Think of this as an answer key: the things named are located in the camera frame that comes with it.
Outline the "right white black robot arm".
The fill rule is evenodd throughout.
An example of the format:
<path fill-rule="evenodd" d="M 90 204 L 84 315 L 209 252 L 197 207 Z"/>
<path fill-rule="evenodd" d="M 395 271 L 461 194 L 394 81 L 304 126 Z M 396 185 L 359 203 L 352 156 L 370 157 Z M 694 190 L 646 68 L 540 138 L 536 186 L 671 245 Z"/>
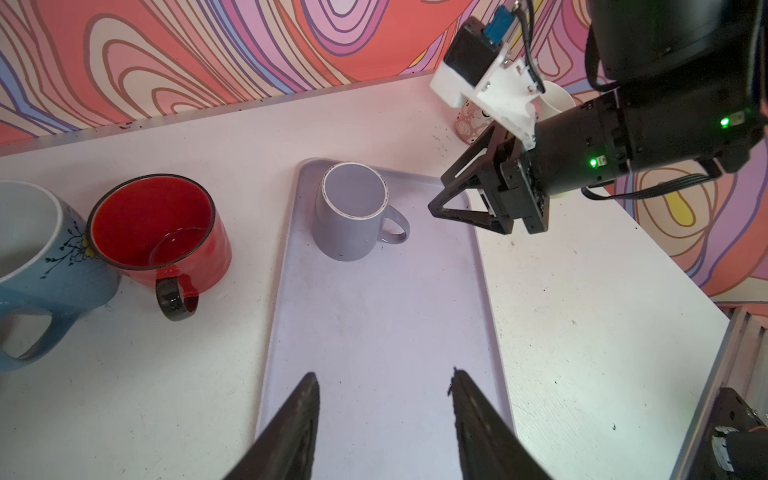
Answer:
<path fill-rule="evenodd" d="M 465 21 L 432 81 L 448 105 L 491 124 L 442 175 L 430 213 L 509 234 L 548 228 L 551 197 L 694 160 L 700 171 L 631 192 L 660 197 L 732 174 L 765 136 L 762 1 L 592 1 L 585 71 L 596 97 L 552 117 L 533 57 L 529 1 Z"/>

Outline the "purple mug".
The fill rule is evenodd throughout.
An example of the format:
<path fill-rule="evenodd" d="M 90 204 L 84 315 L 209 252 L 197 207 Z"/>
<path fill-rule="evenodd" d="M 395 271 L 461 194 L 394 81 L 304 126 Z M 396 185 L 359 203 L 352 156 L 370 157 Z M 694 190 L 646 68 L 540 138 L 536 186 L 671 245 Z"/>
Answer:
<path fill-rule="evenodd" d="M 312 235 L 326 256 L 352 262 L 370 254 L 379 242 L 406 242 L 410 223 L 390 205 L 390 191 L 379 172 L 364 164 L 343 162 L 321 178 Z"/>

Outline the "red mug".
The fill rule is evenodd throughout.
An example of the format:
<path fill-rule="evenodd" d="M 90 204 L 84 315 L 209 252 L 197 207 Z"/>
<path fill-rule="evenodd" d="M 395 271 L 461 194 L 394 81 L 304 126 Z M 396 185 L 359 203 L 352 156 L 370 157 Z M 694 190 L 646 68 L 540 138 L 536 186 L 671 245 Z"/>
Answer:
<path fill-rule="evenodd" d="M 170 321 L 191 317 L 227 273 L 232 247 L 210 193 L 176 174 L 149 174 L 107 192 L 92 209 L 96 256 L 151 289 Z"/>

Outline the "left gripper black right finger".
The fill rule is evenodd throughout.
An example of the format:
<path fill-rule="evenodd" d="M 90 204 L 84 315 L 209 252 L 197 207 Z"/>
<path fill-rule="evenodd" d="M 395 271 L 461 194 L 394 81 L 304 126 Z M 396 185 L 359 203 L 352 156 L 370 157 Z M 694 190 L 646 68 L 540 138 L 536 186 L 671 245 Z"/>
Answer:
<path fill-rule="evenodd" d="M 463 479 L 549 477 L 466 371 L 454 371 L 449 392 Z"/>

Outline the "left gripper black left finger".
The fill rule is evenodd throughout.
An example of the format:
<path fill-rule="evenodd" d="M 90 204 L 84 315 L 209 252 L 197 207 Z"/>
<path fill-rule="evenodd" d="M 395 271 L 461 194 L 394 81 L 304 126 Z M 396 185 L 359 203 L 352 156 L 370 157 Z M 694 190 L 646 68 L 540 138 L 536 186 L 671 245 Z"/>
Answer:
<path fill-rule="evenodd" d="M 308 372 L 225 479 L 310 479 L 319 413 L 319 383 Z"/>

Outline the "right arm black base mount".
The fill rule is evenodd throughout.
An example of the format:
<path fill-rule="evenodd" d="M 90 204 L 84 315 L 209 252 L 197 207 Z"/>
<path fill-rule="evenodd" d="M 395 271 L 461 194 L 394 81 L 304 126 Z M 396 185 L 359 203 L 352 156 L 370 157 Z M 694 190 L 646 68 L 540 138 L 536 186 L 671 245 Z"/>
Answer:
<path fill-rule="evenodd" d="M 767 480 L 767 426 L 732 388 L 721 388 L 687 479 Z"/>

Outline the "white mug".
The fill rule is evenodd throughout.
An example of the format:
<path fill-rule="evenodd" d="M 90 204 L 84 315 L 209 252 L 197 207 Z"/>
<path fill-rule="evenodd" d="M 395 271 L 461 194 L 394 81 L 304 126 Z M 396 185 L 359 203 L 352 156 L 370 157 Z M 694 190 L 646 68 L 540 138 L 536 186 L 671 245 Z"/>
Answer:
<path fill-rule="evenodd" d="M 574 98 L 554 82 L 544 81 L 544 87 L 545 92 L 532 102 L 538 122 L 545 121 L 576 106 Z"/>

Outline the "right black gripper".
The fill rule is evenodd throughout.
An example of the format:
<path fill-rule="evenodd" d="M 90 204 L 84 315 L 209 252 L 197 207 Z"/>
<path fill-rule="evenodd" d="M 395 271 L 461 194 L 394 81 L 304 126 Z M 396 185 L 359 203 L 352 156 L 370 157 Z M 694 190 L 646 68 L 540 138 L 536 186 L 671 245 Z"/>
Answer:
<path fill-rule="evenodd" d="M 432 216 L 502 235 L 511 234 L 514 220 L 521 219 L 528 232 L 542 233 L 551 197 L 629 173 L 623 114 L 613 95 L 538 123 L 535 137 L 535 147 L 526 150 L 492 122 L 440 177 L 444 188 L 428 204 Z M 468 190 L 478 192 L 485 211 L 447 207 Z"/>

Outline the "light blue mug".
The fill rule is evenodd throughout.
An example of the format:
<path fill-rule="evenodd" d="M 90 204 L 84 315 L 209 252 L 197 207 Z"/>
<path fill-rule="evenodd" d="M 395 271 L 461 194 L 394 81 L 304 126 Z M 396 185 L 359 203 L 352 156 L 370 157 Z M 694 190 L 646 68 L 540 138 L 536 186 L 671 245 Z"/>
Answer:
<path fill-rule="evenodd" d="M 83 314 L 115 296 L 120 273 L 97 258 L 86 221 L 48 189 L 1 182 L 1 318 L 49 314 L 48 328 L 24 353 L 1 352 L 3 372 L 49 353 Z"/>

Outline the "pink patterned mug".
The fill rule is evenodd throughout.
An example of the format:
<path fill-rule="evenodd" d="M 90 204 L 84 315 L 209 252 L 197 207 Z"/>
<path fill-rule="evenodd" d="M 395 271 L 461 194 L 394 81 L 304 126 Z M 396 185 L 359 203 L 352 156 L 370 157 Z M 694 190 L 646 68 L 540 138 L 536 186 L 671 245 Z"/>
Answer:
<path fill-rule="evenodd" d="M 454 132 L 466 144 L 474 143 L 493 122 L 480 107 L 467 100 L 458 111 Z"/>

